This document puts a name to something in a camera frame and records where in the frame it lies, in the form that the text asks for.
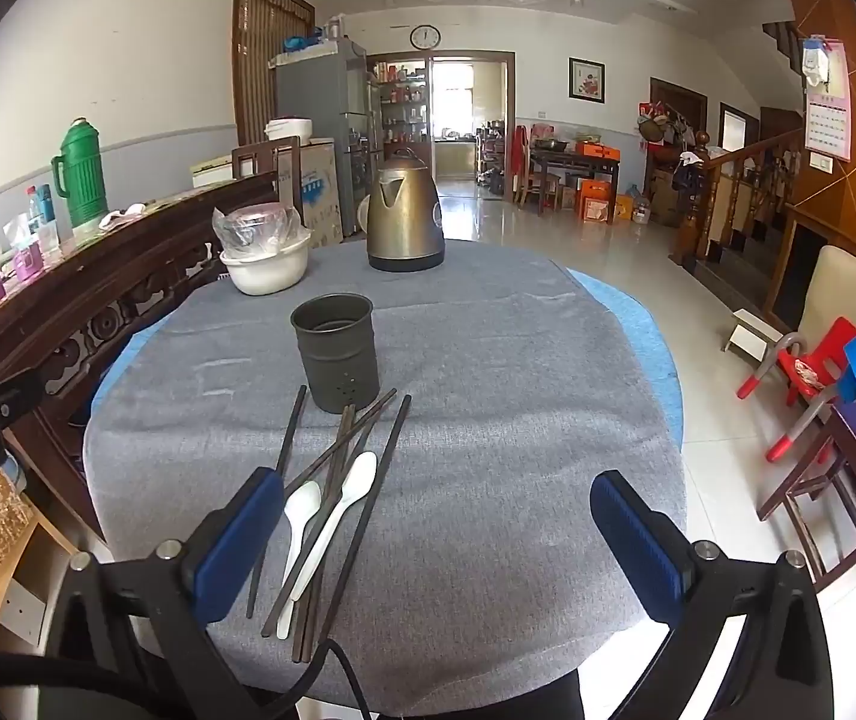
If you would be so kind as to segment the white plastic spoon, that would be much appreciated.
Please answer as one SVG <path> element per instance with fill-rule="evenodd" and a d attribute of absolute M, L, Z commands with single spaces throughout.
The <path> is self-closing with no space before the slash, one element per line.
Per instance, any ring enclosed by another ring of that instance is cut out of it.
<path fill-rule="evenodd" d="M 290 525 L 290 546 L 288 546 L 288 554 L 286 555 L 285 573 L 283 578 L 288 578 L 288 575 L 295 567 L 296 559 L 300 557 L 303 549 L 303 538 L 306 527 L 311 522 L 314 515 L 321 510 L 322 491 L 316 481 L 306 481 L 296 489 L 296 491 L 288 497 L 285 505 L 285 517 Z M 280 640 L 285 640 L 290 635 L 291 619 L 295 612 L 295 601 L 291 600 L 288 593 L 282 595 L 282 600 L 285 604 L 282 606 L 277 624 L 275 624 L 275 637 Z"/>
<path fill-rule="evenodd" d="M 290 598 L 293 601 L 300 601 L 301 596 L 306 592 L 307 585 L 311 582 L 312 575 L 316 572 L 319 562 L 329 550 L 330 543 L 334 539 L 337 528 L 339 528 L 342 518 L 345 517 L 348 509 L 352 505 L 360 502 L 361 499 L 368 496 L 369 491 L 375 484 L 376 472 L 378 471 L 378 456 L 375 452 L 363 452 L 353 460 L 350 470 L 345 475 L 340 489 L 340 499 L 334 507 L 334 512 L 325 520 L 321 533 L 318 539 L 312 544 L 311 551 L 307 553 L 306 561 L 300 575 L 296 578 L 293 590 L 291 590 Z"/>

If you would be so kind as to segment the red child chair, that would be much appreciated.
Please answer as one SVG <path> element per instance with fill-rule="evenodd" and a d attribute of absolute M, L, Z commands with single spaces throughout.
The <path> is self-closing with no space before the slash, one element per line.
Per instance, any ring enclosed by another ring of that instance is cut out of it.
<path fill-rule="evenodd" d="M 846 317 L 837 317 L 812 349 L 807 348 L 801 333 L 786 333 L 768 349 L 759 367 L 737 388 L 737 398 L 745 400 L 768 372 L 776 369 L 786 377 L 788 384 L 786 405 L 794 405 L 798 400 L 806 404 L 798 421 L 770 445 L 765 454 L 768 461 L 780 460 L 822 410 L 838 398 L 838 385 L 848 369 L 845 346 L 855 338 L 856 325 Z"/>

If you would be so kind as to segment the wooden stair railing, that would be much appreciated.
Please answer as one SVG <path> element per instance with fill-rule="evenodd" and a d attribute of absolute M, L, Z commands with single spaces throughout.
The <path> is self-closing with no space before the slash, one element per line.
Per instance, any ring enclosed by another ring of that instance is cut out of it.
<path fill-rule="evenodd" d="M 680 154 L 674 184 L 680 221 L 671 259 L 677 265 L 719 262 L 723 250 L 742 244 L 755 224 L 770 221 L 788 201 L 801 159 L 800 128 L 711 158 L 707 134 Z"/>

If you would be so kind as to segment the grey refrigerator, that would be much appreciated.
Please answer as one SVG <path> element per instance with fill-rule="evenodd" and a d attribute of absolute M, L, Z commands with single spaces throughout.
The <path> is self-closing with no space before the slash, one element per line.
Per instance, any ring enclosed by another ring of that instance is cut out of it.
<path fill-rule="evenodd" d="M 342 232 L 351 238 L 378 165 L 366 50 L 350 37 L 335 37 L 277 55 L 273 68 L 277 115 L 309 119 L 314 137 L 332 140 Z"/>

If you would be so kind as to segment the carved dark wooden sideboard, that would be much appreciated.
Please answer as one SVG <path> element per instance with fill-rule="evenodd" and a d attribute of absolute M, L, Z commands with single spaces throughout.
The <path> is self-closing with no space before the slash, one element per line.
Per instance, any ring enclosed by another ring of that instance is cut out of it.
<path fill-rule="evenodd" d="M 179 307 L 223 271 L 213 211 L 272 202 L 272 176 L 205 187 L 68 254 L 0 302 L 0 382 L 32 369 L 41 403 L 5 431 L 5 442 L 93 532 L 81 445 L 86 408 L 133 333 Z"/>

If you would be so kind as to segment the blue water bottle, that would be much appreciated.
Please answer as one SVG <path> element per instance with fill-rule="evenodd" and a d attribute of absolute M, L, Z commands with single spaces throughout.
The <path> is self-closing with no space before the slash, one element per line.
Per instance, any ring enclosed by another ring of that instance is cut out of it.
<path fill-rule="evenodd" d="M 52 192 L 49 184 L 39 184 L 35 188 L 35 204 L 37 205 L 37 216 L 42 224 L 55 221 L 55 210 L 53 210 Z"/>

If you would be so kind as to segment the dark metal utensil holder cup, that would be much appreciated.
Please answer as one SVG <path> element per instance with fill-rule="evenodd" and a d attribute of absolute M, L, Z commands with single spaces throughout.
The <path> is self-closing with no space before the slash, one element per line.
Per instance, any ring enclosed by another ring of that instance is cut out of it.
<path fill-rule="evenodd" d="M 375 306 L 361 294 L 325 294 L 291 312 L 307 387 L 325 413 L 361 411 L 379 395 Z"/>

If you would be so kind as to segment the dark wooden chair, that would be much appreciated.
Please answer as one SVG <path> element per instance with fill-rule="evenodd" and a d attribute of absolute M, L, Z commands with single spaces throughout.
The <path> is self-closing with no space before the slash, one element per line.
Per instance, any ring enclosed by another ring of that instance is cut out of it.
<path fill-rule="evenodd" d="M 815 500 L 833 493 L 842 504 L 856 533 L 856 403 L 833 406 L 832 413 L 803 456 L 796 461 L 780 486 L 762 502 L 757 515 L 762 522 L 783 509 L 801 540 L 803 555 L 817 592 L 856 566 L 856 546 L 840 557 L 837 566 L 827 567 L 814 533 L 804 520 L 799 500 Z"/>

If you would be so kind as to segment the small white step stool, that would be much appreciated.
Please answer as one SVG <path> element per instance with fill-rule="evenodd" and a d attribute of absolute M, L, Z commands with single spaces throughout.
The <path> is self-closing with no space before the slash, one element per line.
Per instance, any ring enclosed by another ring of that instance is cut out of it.
<path fill-rule="evenodd" d="M 723 343 L 723 351 L 736 351 L 755 362 L 762 362 L 771 346 L 783 336 L 783 332 L 747 309 L 734 310 L 732 321 L 734 325 Z"/>

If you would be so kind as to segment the wall calendar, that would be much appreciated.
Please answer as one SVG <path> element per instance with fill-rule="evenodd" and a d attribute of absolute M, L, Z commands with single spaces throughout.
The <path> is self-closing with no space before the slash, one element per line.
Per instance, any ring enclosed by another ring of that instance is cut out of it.
<path fill-rule="evenodd" d="M 851 160 L 851 93 L 842 41 L 806 37 L 803 78 L 806 148 L 834 160 Z"/>

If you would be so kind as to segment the cardboard appliance box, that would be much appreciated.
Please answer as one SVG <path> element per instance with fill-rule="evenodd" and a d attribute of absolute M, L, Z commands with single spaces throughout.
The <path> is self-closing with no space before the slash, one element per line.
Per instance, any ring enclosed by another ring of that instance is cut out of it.
<path fill-rule="evenodd" d="M 312 231 L 312 247 L 343 242 L 337 150 L 332 138 L 312 138 L 300 148 L 303 226 Z"/>

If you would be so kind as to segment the round wall clock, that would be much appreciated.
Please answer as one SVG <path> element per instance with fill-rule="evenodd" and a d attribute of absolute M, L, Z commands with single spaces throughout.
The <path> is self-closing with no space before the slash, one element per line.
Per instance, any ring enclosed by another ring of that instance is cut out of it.
<path fill-rule="evenodd" d="M 417 25 L 408 34 L 410 46 L 420 52 L 431 52 L 441 46 L 441 31 L 430 23 Z"/>

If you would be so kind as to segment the blue underlay cloth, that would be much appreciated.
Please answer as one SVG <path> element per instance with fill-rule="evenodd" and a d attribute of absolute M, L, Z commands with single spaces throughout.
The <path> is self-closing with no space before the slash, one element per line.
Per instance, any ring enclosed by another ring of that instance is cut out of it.
<path fill-rule="evenodd" d="M 663 408 L 664 418 L 668 423 L 669 433 L 677 447 L 684 442 L 684 399 L 680 387 L 679 372 L 669 346 L 664 340 L 663 333 L 657 327 L 653 316 L 646 307 L 605 281 L 589 277 L 588 273 L 570 268 L 568 273 L 581 284 L 581 288 L 604 305 L 617 319 L 622 332 L 630 342 L 633 353 L 640 362 L 641 371 L 645 372 L 648 382 L 653 389 L 657 403 Z M 152 323 L 145 330 L 135 333 L 122 349 L 119 358 L 107 369 L 106 374 L 97 385 L 92 395 L 89 412 L 99 408 L 110 389 L 119 382 L 120 376 L 135 361 L 140 351 L 156 333 L 160 332 L 169 317 L 163 317 Z"/>

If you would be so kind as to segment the grey tablecloth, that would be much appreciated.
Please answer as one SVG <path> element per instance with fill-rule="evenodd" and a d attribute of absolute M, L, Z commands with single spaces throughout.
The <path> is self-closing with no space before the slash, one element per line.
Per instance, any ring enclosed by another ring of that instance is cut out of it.
<path fill-rule="evenodd" d="M 384 273 L 361 244 L 312 254 L 267 298 L 200 288 L 88 422 L 83 465 L 119 559 L 182 538 L 282 447 L 304 369 L 291 312 L 324 294 L 375 306 L 376 358 L 412 406 L 342 598 L 334 639 L 389 715 L 489 706 L 581 667 L 641 606 L 589 514 L 615 470 L 674 520 L 684 463 L 617 319 L 567 268 L 527 250 L 451 242 L 444 262 Z M 337 421 L 307 408 L 301 470 Z"/>

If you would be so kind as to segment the dark wooden side table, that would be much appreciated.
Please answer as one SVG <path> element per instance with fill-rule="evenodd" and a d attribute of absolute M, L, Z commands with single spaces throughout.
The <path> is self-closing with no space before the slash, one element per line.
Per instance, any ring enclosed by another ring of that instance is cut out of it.
<path fill-rule="evenodd" d="M 540 177 L 538 189 L 538 211 L 547 208 L 547 176 L 550 171 L 560 171 L 565 177 L 589 179 L 595 176 L 607 176 L 610 179 L 609 195 L 607 195 L 607 211 L 604 221 L 612 224 L 617 210 L 618 176 L 620 176 L 620 161 L 609 160 L 604 156 L 576 153 L 576 151 L 555 151 L 555 149 L 536 148 L 531 153 L 535 174 Z"/>

